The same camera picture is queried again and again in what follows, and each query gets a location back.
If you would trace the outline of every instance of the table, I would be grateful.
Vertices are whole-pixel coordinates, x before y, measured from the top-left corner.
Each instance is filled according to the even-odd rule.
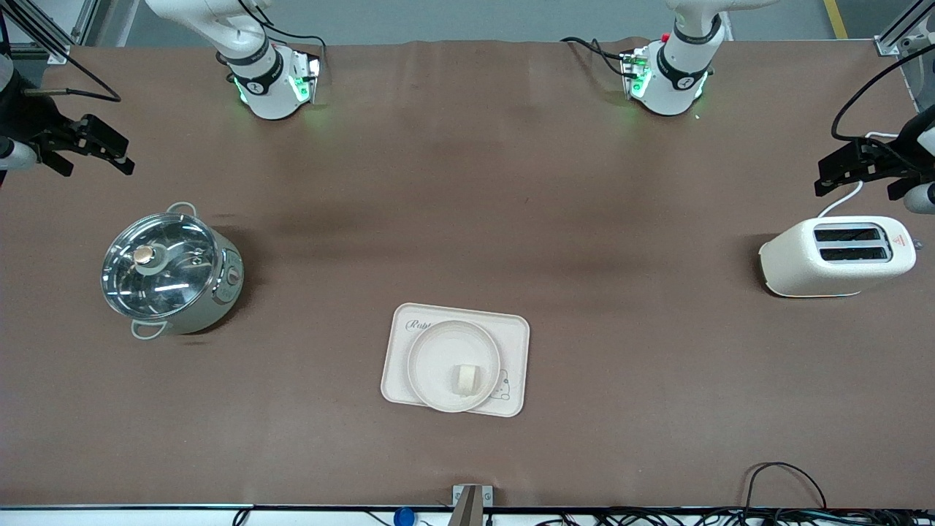
[[[831,119],[892,60],[869,41],[727,43],[674,118],[565,44],[334,48],[321,105],[282,122],[210,49],[76,56],[124,101],[60,108],[124,133],[137,171],[82,158],[0,192],[0,502],[434,504],[477,481],[498,504],[722,505],[786,460],[833,506],[933,504],[928,251],[847,300],[757,276],[760,244],[830,201],[812,181]],[[911,115],[894,75],[842,131]],[[241,250],[246,288],[216,329],[138,342],[96,276],[182,199]],[[935,241],[882,183],[840,212]],[[524,316],[523,412],[386,402],[407,301]],[[755,504],[815,505],[758,481]]]

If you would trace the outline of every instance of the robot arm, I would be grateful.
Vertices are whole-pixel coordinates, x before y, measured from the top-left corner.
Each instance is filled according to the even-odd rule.
[[[899,135],[883,143],[855,138],[818,161],[815,195],[822,197],[839,186],[869,183],[891,177],[890,200],[902,199],[910,212],[935,213],[935,106],[910,119]]]
[[[146,0],[161,18],[209,41],[234,72],[240,99],[263,119],[282,119],[311,102],[321,63],[288,46],[272,44],[261,23],[244,10],[271,0]]]
[[[0,54],[0,183],[8,170],[43,164],[69,176],[73,165],[59,152],[104,159],[130,175],[134,163],[126,157],[129,141],[96,116],[68,119],[48,95],[36,92],[32,82]]]
[[[666,0],[666,6],[675,11],[675,27],[679,31],[701,38],[711,32],[718,13],[757,9],[776,2],[779,0]]]
[[[725,38],[720,14],[756,9],[779,0],[665,0],[675,11],[675,28],[666,40],[651,42],[623,60],[624,90],[647,109],[678,115],[701,96],[711,59]]]
[[[237,0],[147,0],[146,3],[157,16],[198,33],[229,59],[249,57],[266,42],[263,27],[243,11]],[[271,4],[270,0],[253,3],[259,8]]]

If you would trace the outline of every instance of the pot handle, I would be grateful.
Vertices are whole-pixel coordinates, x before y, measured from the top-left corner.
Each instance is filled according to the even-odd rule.
[[[167,321],[151,322],[133,320],[133,322],[130,323],[130,332],[133,333],[134,337],[136,337],[138,340],[152,340],[154,338],[158,338],[159,335],[162,334],[166,328],[168,328],[168,326],[169,322]],[[143,336],[139,333],[139,329],[141,327],[156,327],[158,330],[149,336]]]
[[[194,205],[188,201],[179,201],[178,203],[174,203],[172,206],[165,209],[165,211],[172,213],[172,212],[177,212],[180,208],[192,209],[192,217],[198,217],[198,209],[195,208]]]

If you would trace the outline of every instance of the gray floor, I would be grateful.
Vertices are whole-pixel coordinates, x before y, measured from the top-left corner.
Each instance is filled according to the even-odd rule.
[[[602,41],[656,38],[673,15],[661,0],[279,0],[267,10],[294,33],[314,33],[329,44],[397,44],[412,40]],[[783,0],[731,14],[744,40],[833,38],[822,0]],[[200,46],[191,31],[156,17],[145,2],[128,46]]]
[[[837,0],[849,38],[880,35],[912,0]]]

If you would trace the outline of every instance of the cartoon bear print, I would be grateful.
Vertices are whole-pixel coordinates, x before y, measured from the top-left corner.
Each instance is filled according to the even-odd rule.
[[[510,399],[510,374],[507,373],[506,369],[500,370],[500,377],[497,379],[496,389],[490,394],[490,398],[494,400]]]

